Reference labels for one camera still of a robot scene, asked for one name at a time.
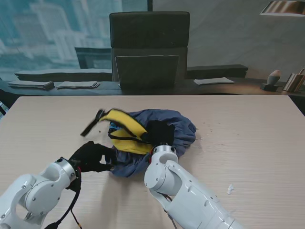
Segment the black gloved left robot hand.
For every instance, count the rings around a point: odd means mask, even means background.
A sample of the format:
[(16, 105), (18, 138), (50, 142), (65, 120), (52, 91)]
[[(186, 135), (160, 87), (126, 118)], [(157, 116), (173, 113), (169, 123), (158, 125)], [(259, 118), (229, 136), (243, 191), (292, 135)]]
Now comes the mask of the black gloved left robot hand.
[(89, 141), (82, 145), (69, 158), (76, 161), (81, 172), (111, 171), (117, 164), (116, 153), (113, 149)]

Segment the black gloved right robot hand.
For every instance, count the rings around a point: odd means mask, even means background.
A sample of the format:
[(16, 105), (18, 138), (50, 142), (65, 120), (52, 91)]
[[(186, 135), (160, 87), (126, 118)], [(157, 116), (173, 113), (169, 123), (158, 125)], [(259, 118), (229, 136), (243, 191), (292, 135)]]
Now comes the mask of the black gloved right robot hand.
[(147, 141), (153, 146), (173, 145), (174, 125), (168, 125), (165, 121), (151, 120), (147, 123)]

